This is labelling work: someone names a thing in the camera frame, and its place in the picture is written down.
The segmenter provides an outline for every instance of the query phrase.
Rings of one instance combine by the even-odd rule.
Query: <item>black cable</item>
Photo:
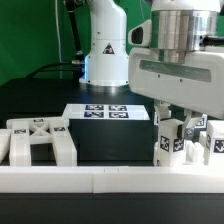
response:
[[[224,45],[224,37],[218,37],[218,36],[201,37],[200,46],[206,47],[206,46],[220,46],[220,45]]]
[[[74,12],[68,12],[68,15],[69,15],[69,19],[71,22],[75,49],[76,49],[76,52],[79,52],[82,50],[82,48],[81,48],[80,38],[79,38],[79,34],[78,34],[78,28],[77,28],[77,23],[76,23],[76,19],[75,19],[75,14],[74,14]]]
[[[81,67],[79,67],[78,69],[52,69],[52,70],[43,70],[43,71],[39,71],[40,72],[78,72],[80,71],[80,69],[82,69]]]
[[[58,62],[58,63],[44,65],[44,66],[36,69],[35,71],[31,72],[30,74],[28,74],[26,76],[26,79],[32,79],[38,72],[43,71],[47,68],[57,67],[57,66],[61,66],[61,65],[72,65],[72,63],[71,62]]]

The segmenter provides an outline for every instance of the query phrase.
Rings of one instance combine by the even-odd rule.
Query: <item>robot logo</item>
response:
[[[160,139],[160,148],[169,152],[169,148],[170,148],[170,140],[166,137],[161,136]]]
[[[224,139],[215,141],[214,153],[224,153]]]
[[[115,54],[110,43],[104,49],[103,54]]]
[[[184,150],[184,140],[183,139],[175,139],[173,152],[179,152]]]

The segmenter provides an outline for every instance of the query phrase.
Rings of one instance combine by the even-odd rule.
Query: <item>cable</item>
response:
[[[75,72],[75,71],[80,71],[80,69],[82,69],[82,67],[77,67],[75,69],[52,69],[52,70],[47,69],[47,70],[39,71],[39,73],[40,72],[60,72],[60,71],[62,71],[62,72]]]
[[[56,30],[57,30],[57,39],[58,39],[58,53],[59,61],[62,62],[62,48],[61,48],[61,34],[59,27],[59,16],[58,16],[58,0],[55,0],[55,21],[56,21]]]
[[[44,66],[36,69],[35,71],[31,72],[30,74],[28,74],[26,76],[26,79],[32,79],[38,72],[41,72],[41,71],[45,70],[46,68],[52,68],[52,67],[57,67],[57,66],[61,66],[61,65],[72,65],[72,63],[71,62],[59,62],[59,63],[44,65]]]

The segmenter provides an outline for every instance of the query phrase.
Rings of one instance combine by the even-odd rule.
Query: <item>black table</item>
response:
[[[144,105],[151,118],[71,120],[79,166],[152,165],[153,100],[131,92],[99,94],[71,80],[14,79],[0,87],[0,128],[13,118],[61,116],[67,103]],[[183,118],[182,109],[173,114]],[[32,164],[55,165],[50,146],[40,147],[49,147],[48,154],[34,147]],[[0,194],[1,223],[222,223],[223,210],[223,194]]]

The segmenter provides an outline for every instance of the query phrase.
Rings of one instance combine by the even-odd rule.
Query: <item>green wall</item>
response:
[[[63,61],[70,61],[75,52],[70,24],[63,0],[58,2]],[[128,15],[127,30],[142,22],[138,0],[115,2]],[[54,4],[55,0],[0,1],[0,85],[13,78],[25,77],[42,65],[59,61]],[[144,12],[148,18],[149,10],[145,5]],[[88,53],[91,37],[88,6],[79,8],[76,16],[82,47],[84,53]]]

